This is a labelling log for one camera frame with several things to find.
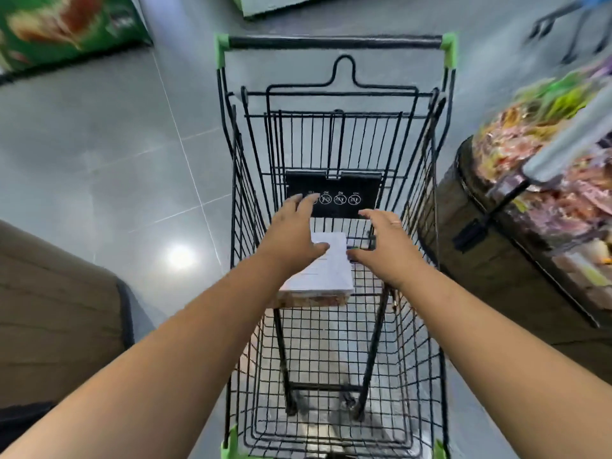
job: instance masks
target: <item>gray tile floor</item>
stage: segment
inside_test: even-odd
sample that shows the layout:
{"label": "gray tile floor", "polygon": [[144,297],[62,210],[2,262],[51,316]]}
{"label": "gray tile floor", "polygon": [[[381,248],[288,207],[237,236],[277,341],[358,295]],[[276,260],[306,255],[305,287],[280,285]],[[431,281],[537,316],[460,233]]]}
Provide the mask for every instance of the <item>gray tile floor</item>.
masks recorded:
{"label": "gray tile floor", "polygon": [[[124,278],[138,336],[228,270],[230,163],[217,98],[214,32],[442,33],[460,36],[455,113],[440,159],[521,85],[559,73],[575,19],[546,40],[522,39],[565,0],[326,0],[244,21],[229,0],[142,0],[154,49],[132,51],[0,87],[0,216]],[[603,18],[583,36],[584,58]],[[321,79],[333,53],[231,54],[230,87]],[[362,53],[358,60],[365,59]],[[380,53],[369,82],[433,86],[439,56]],[[449,375],[455,457],[513,457],[455,371]],[[218,403],[193,457],[218,457]]]}

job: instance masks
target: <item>hand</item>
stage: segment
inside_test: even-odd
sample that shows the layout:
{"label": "hand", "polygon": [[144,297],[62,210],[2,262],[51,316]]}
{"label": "hand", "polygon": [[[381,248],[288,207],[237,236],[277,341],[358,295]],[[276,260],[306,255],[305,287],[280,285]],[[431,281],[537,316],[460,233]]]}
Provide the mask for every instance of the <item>hand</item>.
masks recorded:
{"label": "hand", "polygon": [[402,221],[393,212],[363,209],[359,214],[370,219],[376,235],[376,249],[348,250],[350,259],[360,262],[375,276],[396,289],[402,290],[405,277],[415,261],[423,258],[402,228]]}
{"label": "hand", "polygon": [[301,194],[296,194],[286,200],[272,218],[255,253],[278,265],[287,278],[301,272],[329,249],[329,244],[314,244],[310,239],[310,215],[318,198],[318,193],[303,200]]}

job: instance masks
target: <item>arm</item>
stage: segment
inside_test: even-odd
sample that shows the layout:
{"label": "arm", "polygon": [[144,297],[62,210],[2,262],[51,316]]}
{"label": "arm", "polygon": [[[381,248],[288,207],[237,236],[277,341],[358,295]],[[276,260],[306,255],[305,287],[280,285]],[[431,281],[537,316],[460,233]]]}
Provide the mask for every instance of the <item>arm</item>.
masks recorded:
{"label": "arm", "polygon": [[612,386],[430,267],[395,214],[363,215],[376,250],[349,255],[406,296],[520,457],[612,451]]}
{"label": "arm", "polygon": [[256,254],[69,395],[2,459],[186,458],[267,305],[329,247],[310,240],[316,199],[287,200]]}

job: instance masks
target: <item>another shopping cart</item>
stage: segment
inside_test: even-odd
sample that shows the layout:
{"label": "another shopping cart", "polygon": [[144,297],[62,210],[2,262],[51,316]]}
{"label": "another shopping cart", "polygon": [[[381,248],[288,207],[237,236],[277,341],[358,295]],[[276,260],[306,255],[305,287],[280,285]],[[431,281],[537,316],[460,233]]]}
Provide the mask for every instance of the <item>another shopping cart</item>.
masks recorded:
{"label": "another shopping cart", "polygon": [[[436,234],[436,206],[425,200],[450,125],[454,34],[218,35],[215,45],[233,161],[231,267],[256,250],[273,213],[295,193],[321,193],[311,229],[342,231],[348,247],[375,246],[370,221],[357,214],[362,208],[395,211],[415,243],[417,219],[426,214],[432,221],[419,234]],[[325,82],[235,93],[225,54],[245,49],[441,49],[444,72],[430,91],[368,84],[358,79],[355,58],[342,53]],[[341,63],[350,80],[339,78]],[[227,384],[223,457],[448,453],[442,350],[398,291],[362,265],[352,268],[347,306],[266,311]]]}

